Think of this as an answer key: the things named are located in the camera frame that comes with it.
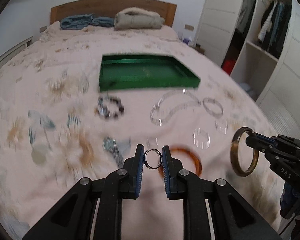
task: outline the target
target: black and white beaded bracelet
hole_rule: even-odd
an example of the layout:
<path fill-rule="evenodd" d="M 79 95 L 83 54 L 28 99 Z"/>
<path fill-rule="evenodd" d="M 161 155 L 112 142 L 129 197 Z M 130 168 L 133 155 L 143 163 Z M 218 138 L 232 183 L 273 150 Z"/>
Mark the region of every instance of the black and white beaded bracelet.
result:
<path fill-rule="evenodd" d="M 118 112 L 114 111 L 113 113 L 110 113 L 108 106 L 104 105 L 104 102 L 106 102 L 106 101 L 116 104 L 119 111 Z M 121 103 L 120 98 L 110 97 L 110 96 L 99 97 L 98 106 L 95 108 L 94 113 L 98 114 L 99 116 L 101 116 L 105 119 L 109 119 L 109 118 L 117 119 L 117 118 L 119 118 L 119 115 L 124 114 L 124 107 Z"/>

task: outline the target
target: red item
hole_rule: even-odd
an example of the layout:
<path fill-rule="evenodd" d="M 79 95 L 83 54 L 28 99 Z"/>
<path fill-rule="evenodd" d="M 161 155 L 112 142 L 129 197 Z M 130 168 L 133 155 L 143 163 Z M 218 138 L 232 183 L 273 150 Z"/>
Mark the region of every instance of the red item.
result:
<path fill-rule="evenodd" d="M 227 59 L 223 65 L 222 65 L 222 69 L 223 71 L 225 71 L 228 75 L 231 74 L 233 68 L 235 65 L 235 60 L 234 59 Z"/>

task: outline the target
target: wardrobe door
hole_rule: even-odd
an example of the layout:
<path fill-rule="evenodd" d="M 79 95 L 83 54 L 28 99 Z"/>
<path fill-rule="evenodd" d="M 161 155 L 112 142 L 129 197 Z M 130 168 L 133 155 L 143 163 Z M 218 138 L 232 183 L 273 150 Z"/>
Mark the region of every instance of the wardrobe door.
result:
<path fill-rule="evenodd" d="M 279 63 L 257 104 L 279 133 L 300 139 L 300 5 L 292 0 L 288 35 Z"/>
<path fill-rule="evenodd" d="M 221 66 L 229 48 L 243 0 L 206 0 L 196 43 L 205 56 Z"/>

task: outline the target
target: blue folded blanket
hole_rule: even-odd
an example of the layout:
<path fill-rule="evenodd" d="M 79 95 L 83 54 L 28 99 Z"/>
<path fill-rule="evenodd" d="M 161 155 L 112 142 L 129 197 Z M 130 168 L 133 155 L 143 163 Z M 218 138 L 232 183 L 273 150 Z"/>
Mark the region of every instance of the blue folded blanket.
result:
<path fill-rule="evenodd" d="M 114 19 L 110 17 L 95 17 L 95 15 L 91 13 L 69 16 L 60 22 L 60 28 L 63 30 L 81 30 L 88 25 L 113 27 Z"/>

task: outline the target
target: beige folded blanket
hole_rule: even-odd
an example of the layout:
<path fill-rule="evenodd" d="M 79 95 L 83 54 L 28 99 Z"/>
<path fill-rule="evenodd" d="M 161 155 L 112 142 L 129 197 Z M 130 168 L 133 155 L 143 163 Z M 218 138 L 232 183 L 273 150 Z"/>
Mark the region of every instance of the beige folded blanket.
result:
<path fill-rule="evenodd" d="M 160 29 L 164 18 L 156 12 L 137 7 L 126 8 L 114 17 L 114 29 Z"/>

